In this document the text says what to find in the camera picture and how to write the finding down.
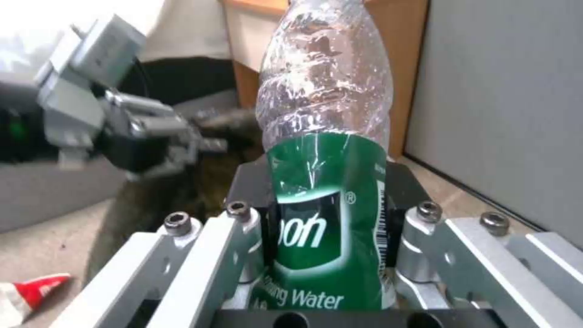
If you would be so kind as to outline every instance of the gray wall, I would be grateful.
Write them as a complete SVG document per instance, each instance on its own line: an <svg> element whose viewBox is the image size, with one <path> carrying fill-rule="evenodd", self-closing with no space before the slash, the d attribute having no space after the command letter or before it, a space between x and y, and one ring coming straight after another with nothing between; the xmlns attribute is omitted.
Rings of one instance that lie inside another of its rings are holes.
<svg viewBox="0 0 583 328"><path fill-rule="evenodd" d="M407 152L583 246L582 63L582 0L434 0Z"/></svg>

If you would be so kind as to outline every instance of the hex socket screw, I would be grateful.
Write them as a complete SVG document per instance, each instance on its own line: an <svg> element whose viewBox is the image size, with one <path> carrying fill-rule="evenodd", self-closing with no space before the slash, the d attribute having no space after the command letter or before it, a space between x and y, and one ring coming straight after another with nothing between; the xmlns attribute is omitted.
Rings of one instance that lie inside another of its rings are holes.
<svg viewBox="0 0 583 328"><path fill-rule="evenodd" d="M232 201L227 204L227 215L245 223L251 219L251 207L244 201Z"/></svg>
<svg viewBox="0 0 583 328"><path fill-rule="evenodd" d="M510 220L498 212L485 212L480 216L480 224L496 237L505 236L510 229Z"/></svg>
<svg viewBox="0 0 583 328"><path fill-rule="evenodd" d="M417 205L418 217L426 223L436 224L441 220L443 210L433 201L422 201Z"/></svg>
<svg viewBox="0 0 583 328"><path fill-rule="evenodd" d="M190 215L186 212L174 212L164 219L164 227L170 236L184 236L192 229Z"/></svg>

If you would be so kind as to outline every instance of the barcode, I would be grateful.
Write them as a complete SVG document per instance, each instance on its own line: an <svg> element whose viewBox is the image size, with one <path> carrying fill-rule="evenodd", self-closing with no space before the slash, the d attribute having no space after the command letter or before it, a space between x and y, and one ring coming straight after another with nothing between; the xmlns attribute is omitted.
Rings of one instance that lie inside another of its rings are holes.
<svg viewBox="0 0 583 328"><path fill-rule="evenodd" d="M384 275L385 266L387 265L387 213L385 208L385 183L377 181L378 187L378 217L377 217L377 233L375 241L377 244L379 264L378 274Z"/></svg>

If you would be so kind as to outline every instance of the registered trademark symbol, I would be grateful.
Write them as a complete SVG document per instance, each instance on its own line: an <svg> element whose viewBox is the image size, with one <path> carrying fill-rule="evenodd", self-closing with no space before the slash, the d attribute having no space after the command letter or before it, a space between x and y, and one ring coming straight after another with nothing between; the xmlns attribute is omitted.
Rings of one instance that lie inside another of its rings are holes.
<svg viewBox="0 0 583 328"><path fill-rule="evenodd" d="M344 198L346 199L346 203L348 205L356 203L356 194L353 193L352 191L347 192Z"/></svg>

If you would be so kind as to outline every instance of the plastic water bottle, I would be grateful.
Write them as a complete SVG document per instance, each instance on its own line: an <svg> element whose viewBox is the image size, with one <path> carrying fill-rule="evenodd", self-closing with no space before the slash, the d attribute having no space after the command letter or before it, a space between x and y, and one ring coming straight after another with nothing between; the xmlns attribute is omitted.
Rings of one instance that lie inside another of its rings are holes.
<svg viewBox="0 0 583 328"><path fill-rule="evenodd" d="M393 84L361 0L295 0L261 67L264 147L314 132L357 134L387 150Z"/></svg>
<svg viewBox="0 0 583 328"><path fill-rule="evenodd" d="M292 1L260 80L256 114L281 223L278 255L251 303L392 306L384 208L392 79L361 0Z"/></svg>

